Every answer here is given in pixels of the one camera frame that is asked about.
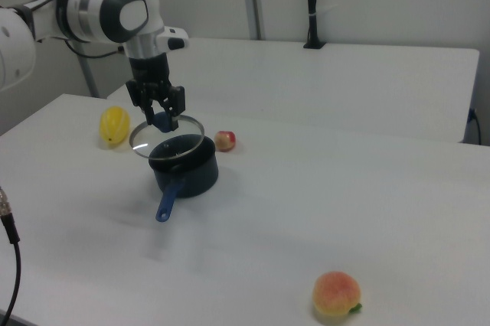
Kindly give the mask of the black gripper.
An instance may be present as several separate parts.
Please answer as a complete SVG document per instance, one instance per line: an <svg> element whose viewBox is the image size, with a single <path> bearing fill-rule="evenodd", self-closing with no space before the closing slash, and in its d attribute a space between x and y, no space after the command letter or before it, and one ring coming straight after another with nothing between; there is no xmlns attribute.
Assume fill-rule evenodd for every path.
<svg viewBox="0 0 490 326"><path fill-rule="evenodd" d="M178 109L186 107L185 88L173 86L169 79L170 71L166 54L149 59L129 59L132 79L126 82L126 89L134 106L145 114L149 126L153 124L156 101L164 108L162 128L176 130L179 127Z"/></svg>

